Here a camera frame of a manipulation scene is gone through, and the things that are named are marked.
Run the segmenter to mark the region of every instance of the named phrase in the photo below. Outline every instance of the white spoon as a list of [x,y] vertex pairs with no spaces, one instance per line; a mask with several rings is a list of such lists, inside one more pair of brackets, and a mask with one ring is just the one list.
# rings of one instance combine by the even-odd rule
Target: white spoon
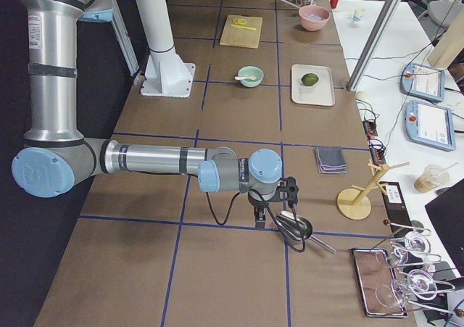
[[256,80],[256,76],[254,76],[254,75],[246,75],[246,76],[243,76],[243,77],[236,76],[235,79],[236,80],[243,80],[243,79]]

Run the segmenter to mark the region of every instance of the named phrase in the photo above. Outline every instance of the white desk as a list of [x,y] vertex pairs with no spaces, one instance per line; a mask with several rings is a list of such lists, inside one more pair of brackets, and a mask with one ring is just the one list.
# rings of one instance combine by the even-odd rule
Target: white desk
[[[341,45],[344,47],[345,58],[358,58],[368,39],[370,31],[381,11],[383,2],[380,1],[355,1],[341,0],[333,12],[336,27],[339,32]],[[351,16],[355,8],[365,8],[365,14],[357,27],[351,24]],[[420,51],[429,44],[429,39],[423,31],[407,3],[401,3],[389,23],[382,37],[374,57],[402,57],[409,53]],[[415,58],[416,63],[429,65],[426,59],[431,46],[426,48]],[[401,59],[372,59],[368,65],[365,75],[377,78],[388,78],[393,75],[401,75],[405,65],[414,58],[415,54]],[[352,73],[357,60],[347,59],[347,67]],[[457,86],[448,72],[446,72],[445,86],[457,89]],[[411,220],[419,220],[425,227],[432,229],[430,237],[432,252],[443,256],[451,268],[454,263],[447,254],[442,242],[435,234],[433,226],[426,214],[425,205],[436,197],[434,191],[422,194],[414,189],[414,180],[422,173],[425,166],[438,164],[444,167],[459,162],[449,170],[450,186],[464,178],[464,135],[457,134],[457,149],[453,152],[444,152],[439,149],[410,142],[405,131],[403,104],[415,97],[406,96],[399,89],[400,78],[389,80],[376,80],[363,77],[357,91],[363,91],[365,101],[369,102],[374,112],[380,117],[377,119],[378,138],[386,144],[389,131],[390,141],[387,147],[386,162],[396,165],[403,162],[410,164],[405,167],[390,170],[384,177],[385,181],[397,181],[400,183],[406,207]],[[464,98],[462,94],[445,91],[445,100],[441,106],[450,107],[454,113],[464,116]],[[464,120],[455,116],[454,124],[456,130],[464,129]],[[423,325],[423,314],[416,315],[418,325]]]

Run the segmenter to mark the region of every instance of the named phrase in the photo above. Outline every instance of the black monitor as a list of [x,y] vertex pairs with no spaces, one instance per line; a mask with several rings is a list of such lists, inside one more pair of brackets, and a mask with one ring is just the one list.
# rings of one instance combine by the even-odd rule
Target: black monitor
[[464,179],[429,202],[426,210],[456,268],[464,272]]

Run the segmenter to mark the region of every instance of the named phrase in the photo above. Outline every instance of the control tablet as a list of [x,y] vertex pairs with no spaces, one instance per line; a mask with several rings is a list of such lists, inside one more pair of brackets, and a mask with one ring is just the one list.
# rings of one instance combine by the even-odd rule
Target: control tablet
[[405,94],[441,102],[444,99],[444,72],[410,63],[403,70],[401,91]]
[[407,104],[405,119],[411,141],[445,151],[456,149],[450,109],[412,100]]

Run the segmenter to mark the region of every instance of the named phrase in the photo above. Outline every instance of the folded napkin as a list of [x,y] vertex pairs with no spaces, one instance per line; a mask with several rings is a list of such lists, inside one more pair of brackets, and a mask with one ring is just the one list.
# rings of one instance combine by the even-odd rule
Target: folded napkin
[[316,147],[319,173],[346,173],[347,162],[341,147]]

